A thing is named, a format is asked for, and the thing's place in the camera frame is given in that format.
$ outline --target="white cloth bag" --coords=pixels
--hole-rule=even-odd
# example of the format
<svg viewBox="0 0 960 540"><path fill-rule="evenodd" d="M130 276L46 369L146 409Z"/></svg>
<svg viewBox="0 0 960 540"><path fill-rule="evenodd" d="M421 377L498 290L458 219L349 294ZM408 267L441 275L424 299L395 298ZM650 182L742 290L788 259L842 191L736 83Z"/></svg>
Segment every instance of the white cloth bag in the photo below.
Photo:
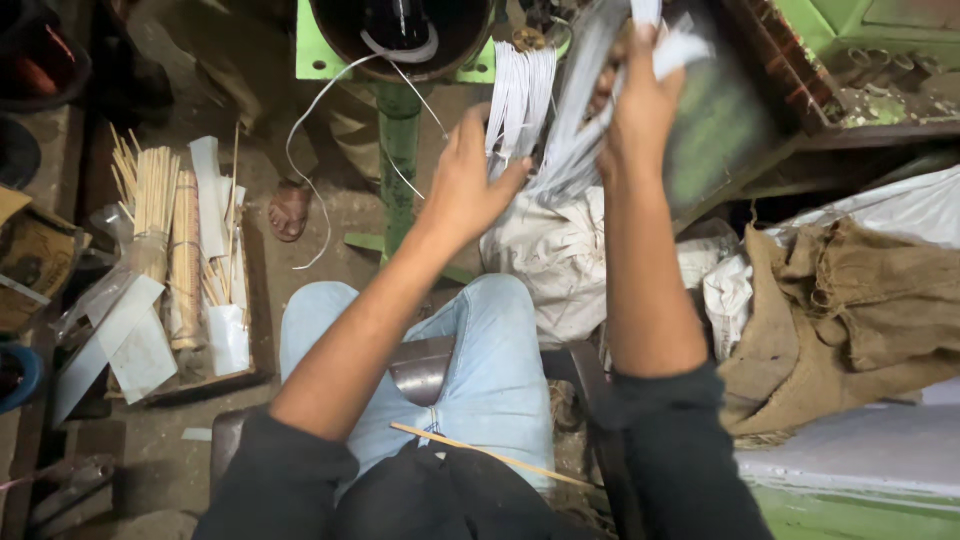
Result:
<svg viewBox="0 0 960 540"><path fill-rule="evenodd" d="M607 319L602 187L559 209L545 209L521 193L480 238L480 255L488 272L527 285L541 348L587 339Z"/></svg>

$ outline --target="black sleeve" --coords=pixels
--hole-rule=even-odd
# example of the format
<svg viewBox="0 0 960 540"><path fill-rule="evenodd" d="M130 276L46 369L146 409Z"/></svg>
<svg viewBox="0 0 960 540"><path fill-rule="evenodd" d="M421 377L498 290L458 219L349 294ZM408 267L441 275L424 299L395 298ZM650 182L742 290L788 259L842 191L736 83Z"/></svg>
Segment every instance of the black sleeve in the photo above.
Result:
<svg viewBox="0 0 960 540"><path fill-rule="evenodd" d="M358 469L343 443L324 441L258 410L244 424L240 448L193 537L330 538L333 492Z"/></svg>
<svg viewBox="0 0 960 540"><path fill-rule="evenodd" d="M711 364L677 377L614 375L598 424L622 430L650 538L772 539L720 426L723 382Z"/></svg>

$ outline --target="white bundle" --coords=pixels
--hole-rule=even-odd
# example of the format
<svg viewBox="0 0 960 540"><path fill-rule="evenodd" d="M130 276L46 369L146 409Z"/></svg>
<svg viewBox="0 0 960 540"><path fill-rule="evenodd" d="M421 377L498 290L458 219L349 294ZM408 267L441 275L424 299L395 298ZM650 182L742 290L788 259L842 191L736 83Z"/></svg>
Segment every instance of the white bundle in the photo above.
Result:
<svg viewBox="0 0 960 540"><path fill-rule="evenodd" d="M487 128L491 180L500 177L511 158L533 152L546 122L557 72L557 53L552 48L518 53L506 42L497 42L494 48L496 81Z"/></svg>
<svg viewBox="0 0 960 540"><path fill-rule="evenodd" d="M544 207L557 208L582 197L590 186L600 185L594 162L610 126L625 70L617 74L613 99L586 126L581 124L597 77L606 66L607 54L630 11L637 25L660 24L660 0L596 0L575 23L576 42L557 118L547 137L540 172L526 187ZM675 30L654 51L654 75L662 80L678 67L711 55L712 48L703 39Z"/></svg>

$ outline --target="hand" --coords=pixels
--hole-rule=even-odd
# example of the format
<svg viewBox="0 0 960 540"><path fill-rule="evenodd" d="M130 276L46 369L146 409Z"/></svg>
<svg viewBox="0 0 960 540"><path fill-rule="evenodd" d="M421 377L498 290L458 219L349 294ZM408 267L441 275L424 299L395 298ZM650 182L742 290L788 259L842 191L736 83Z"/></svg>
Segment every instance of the hand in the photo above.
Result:
<svg viewBox="0 0 960 540"><path fill-rule="evenodd" d="M597 80L591 105L602 108L612 94L615 66L624 61L627 80L616 101L597 167L607 188L622 182L660 181L663 152L677 103L684 88L684 71L678 69L662 83L654 77L653 52L657 31L643 25L614 45L611 63Z"/></svg>
<svg viewBox="0 0 960 540"><path fill-rule="evenodd" d="M450 132L414 226L431 236L431 243L439 242L453 253L483 234L507 209L533 165L530 158L517 159L496 182L488 183L484 122L489 116L489 103L472 107Z"/></svg>

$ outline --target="green metal pole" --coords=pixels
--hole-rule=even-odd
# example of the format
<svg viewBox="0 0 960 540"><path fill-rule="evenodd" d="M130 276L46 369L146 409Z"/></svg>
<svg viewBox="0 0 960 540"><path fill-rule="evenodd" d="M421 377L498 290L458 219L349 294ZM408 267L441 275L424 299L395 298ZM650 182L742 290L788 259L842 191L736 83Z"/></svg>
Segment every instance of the green metal pole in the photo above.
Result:
<svg viewBox="0 0 960 540"><path fill-rule="evenodd" d="M420 98L408 85L378 83L376 104L380 110L380 198L387 218L382 261L386 263L414 224L414 192L397 170L411 184L417 177Z"/></svg>

